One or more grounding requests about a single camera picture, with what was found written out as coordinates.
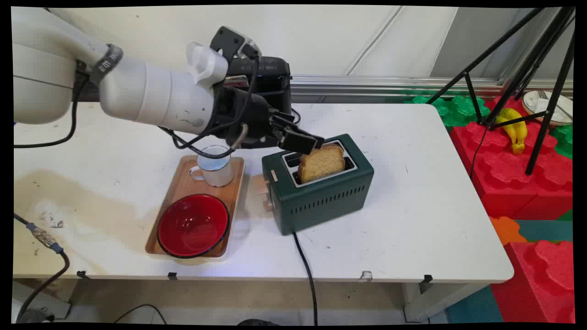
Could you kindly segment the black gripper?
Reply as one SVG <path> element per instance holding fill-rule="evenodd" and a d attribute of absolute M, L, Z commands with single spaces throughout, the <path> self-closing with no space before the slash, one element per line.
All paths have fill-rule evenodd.
<path fill-rule="evenodd" d="M 242 123 L 248 125 L 248 133 L 241 142 L 241 148 L 274 148 L 310 154 L 316 145 L 323 145 L 325 138 L 310 134 L 294 123 L 295 117 L 281 112 L 281 106 L 267 102 L 264 96 L 252 94 L 243 109 L 248 92 L 239 88 L 223 87 L 216 104 L 215 126 L 229 124 L 238 115 L 237 123 L 213 133 L 216 138 L 224 139 L 231 145 L 241 133 Z"/>

